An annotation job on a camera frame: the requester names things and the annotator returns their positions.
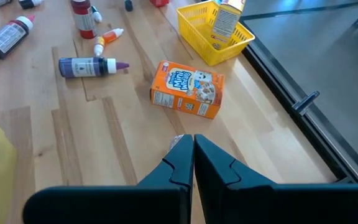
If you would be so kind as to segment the orange Mini Wheats cereal box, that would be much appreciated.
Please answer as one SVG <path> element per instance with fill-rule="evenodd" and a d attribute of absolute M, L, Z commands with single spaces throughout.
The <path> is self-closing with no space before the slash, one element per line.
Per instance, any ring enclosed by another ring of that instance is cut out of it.
<path fill-rule="evenodd" d="M 213 119 L 220 110 L 224 75 L 162 60 L 150 88 L 150 102 Z"/>

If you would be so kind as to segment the orange dropper bottle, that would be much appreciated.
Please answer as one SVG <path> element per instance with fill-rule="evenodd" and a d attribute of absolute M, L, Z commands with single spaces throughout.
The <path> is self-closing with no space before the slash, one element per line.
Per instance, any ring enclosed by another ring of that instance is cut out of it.
<path fill-rule="evenodd" d="M 120 37 L 124 32 L 124 29 L 122 28 L 117 28 L 117 29 L 113 29 L 110 30 L 109 32 L 106 32 L 105 34 L 102 35 L 105 43 L 110 43 L 114 40 L 116 40 L 118 37 Z"/>

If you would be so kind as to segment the black clamp on frame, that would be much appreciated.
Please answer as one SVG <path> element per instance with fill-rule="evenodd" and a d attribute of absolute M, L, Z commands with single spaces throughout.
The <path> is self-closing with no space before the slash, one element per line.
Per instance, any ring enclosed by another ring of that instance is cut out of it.
<path fill-rule="evenodd" d="M 304 97 L 301 101 L 297 101 L 292 108 L 300 115 L 304 116 L 309 106 L 320 95 L 320 92 L 314 91 L 312 94 Z"/>

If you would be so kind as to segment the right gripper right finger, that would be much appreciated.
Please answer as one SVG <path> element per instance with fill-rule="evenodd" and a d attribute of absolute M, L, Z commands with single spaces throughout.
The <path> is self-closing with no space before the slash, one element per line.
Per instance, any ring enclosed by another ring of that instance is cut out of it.
<path fill-rule="evenodd" d="M 194 149 L 206 224 L 267 224 L 273 181 L 201 134 L 195 135 Z"/>

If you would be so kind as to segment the red food colouring bottle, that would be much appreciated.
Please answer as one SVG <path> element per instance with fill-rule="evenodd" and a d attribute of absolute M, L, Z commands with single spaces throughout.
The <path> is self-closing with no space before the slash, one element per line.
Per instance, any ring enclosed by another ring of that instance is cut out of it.
<path fill-rule="evenodd" d="M 0 60 L 4 60 L 34 27 L 35 16 L 19 16 L 0 29 Z"/>
<path fill-rule="evenodd" d="M 73 9 L 75 25 L 80 36 L 84 39 L 93 39 L 97 36 L 96 25 L 93 19 L 90 0 L 70 0 Z"/>

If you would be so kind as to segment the black aluminium table frame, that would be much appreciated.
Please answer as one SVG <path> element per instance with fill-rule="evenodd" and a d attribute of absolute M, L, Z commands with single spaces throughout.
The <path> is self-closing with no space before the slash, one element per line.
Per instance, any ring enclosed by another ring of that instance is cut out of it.
<path fill-rule="evenodd" d="M 358 0 L 247 0 L 244 55 L 337 182 L 358 182 Z M 292 106 L 320 95 L 300 116 Z"/>

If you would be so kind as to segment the yellow dropper bottle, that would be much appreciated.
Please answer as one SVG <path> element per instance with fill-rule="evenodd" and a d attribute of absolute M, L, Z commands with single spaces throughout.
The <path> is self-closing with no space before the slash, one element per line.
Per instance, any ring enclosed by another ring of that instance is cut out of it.
<path fill-rule="evenodd" d="M 96 38 L 94 45 L 94 54 L 97 57 L 100 57 L 104 51 L 105 39 L 102 36 Z"/>

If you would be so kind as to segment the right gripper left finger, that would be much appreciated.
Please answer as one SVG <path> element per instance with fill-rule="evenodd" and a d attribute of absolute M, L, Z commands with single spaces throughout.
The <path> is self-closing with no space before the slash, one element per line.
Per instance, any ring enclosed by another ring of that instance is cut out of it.
<path fill-rule="evenodd" d="M 145 224 L 191 223 L 193 166 L 193 137 L 184 134 L 160 164 L 137 184 L 140 188 L 152 190 L 146 207 L 156 214 L 146 212 L 151 220 L 146 220 Z"/>

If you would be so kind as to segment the yellow Corn Pops cereal box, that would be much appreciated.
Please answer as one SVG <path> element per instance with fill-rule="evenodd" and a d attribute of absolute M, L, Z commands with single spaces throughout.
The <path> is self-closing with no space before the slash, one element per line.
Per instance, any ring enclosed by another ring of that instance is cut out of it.
<path fill-rule="evenodd" d="M 215 0 L 218 9 L 211 28 L 210 41 L 217 50 L 229 45 L 246 0 Z"/>

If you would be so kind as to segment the purple food colouring bottle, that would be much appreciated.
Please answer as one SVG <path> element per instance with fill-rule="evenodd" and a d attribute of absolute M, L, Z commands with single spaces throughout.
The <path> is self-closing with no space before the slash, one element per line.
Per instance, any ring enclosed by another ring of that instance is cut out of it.
<path fill-rule="evenodd" d="M 63 78 L 104 77 L 129 68 L 128 63 L 118 62 L 115 58 L 85 57 L 60 58 L 58 61 Z"/>

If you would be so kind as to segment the yellow plastic basket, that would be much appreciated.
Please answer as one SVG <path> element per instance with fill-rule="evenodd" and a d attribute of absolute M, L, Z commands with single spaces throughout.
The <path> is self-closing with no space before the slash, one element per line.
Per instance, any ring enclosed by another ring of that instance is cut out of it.
<path fill-rule="evenodd" d="M 180 35 L 209 66 L 239 55 L 255 39 L 255 35 L 238 20 L 229 45 L 221 50 L 215 49 L 210 37 L 217 9 L 218 4 L 215 0 L 207 0 L 177 9 Z"/>

